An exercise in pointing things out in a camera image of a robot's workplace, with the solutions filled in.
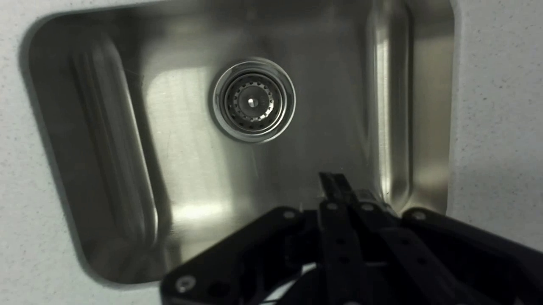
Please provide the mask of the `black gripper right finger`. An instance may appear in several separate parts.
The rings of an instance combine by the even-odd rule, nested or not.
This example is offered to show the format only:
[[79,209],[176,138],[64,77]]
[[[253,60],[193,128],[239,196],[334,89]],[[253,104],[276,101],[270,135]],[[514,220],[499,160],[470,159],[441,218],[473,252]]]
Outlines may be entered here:
[[426,208],[361,203],[371,247],[412,287],[407,305],[543,305],[543,252]]

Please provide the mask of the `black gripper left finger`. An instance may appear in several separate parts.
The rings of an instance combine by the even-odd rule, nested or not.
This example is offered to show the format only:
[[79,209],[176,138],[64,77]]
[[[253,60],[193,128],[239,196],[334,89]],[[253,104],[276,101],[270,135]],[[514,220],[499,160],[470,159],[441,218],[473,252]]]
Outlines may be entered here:
[[258,305],[317,259],[317,211],[278,206],[178,264],[161,305]]

